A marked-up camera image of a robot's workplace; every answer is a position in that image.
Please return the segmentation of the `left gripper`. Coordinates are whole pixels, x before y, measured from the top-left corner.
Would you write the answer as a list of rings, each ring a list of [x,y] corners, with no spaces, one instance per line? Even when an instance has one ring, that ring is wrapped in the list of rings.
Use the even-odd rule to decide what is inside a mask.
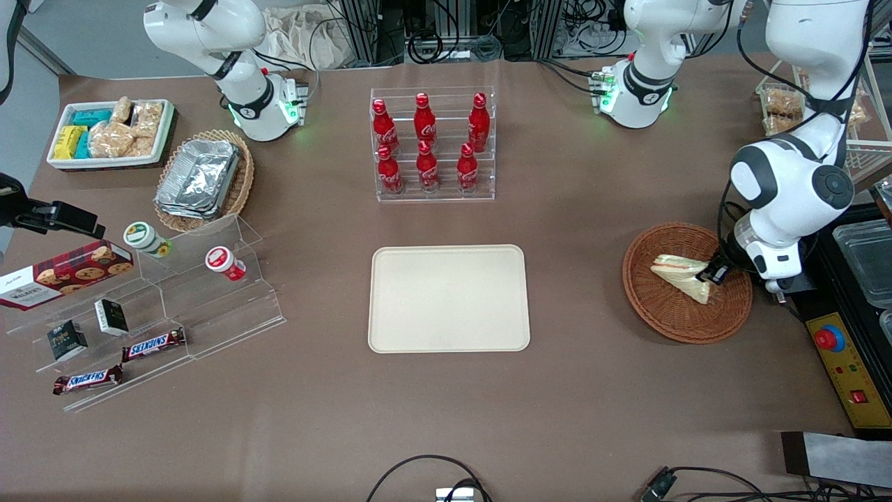
[[[758,275],[765,282],[794,277],[802,271],[799,241],[787,247],[775,247],[754,236],[738,237],[729,233],[725,238],[724,250],[732,261],[727,258],[712,258],[705,269],[695,274],[697,280],[721,286],[727,272],[732,269],[732,263],[748,273]]]

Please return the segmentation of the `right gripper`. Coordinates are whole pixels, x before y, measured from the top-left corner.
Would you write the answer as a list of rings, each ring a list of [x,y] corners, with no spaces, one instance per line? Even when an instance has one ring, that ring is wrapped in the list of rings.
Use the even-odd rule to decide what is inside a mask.
[[[95,213],[72,204],[40,202],[31,209],[24,185],[8,174],[1,174],[1,225],[36,233],[69,231],[94,239],[102,239],[106,232]]]

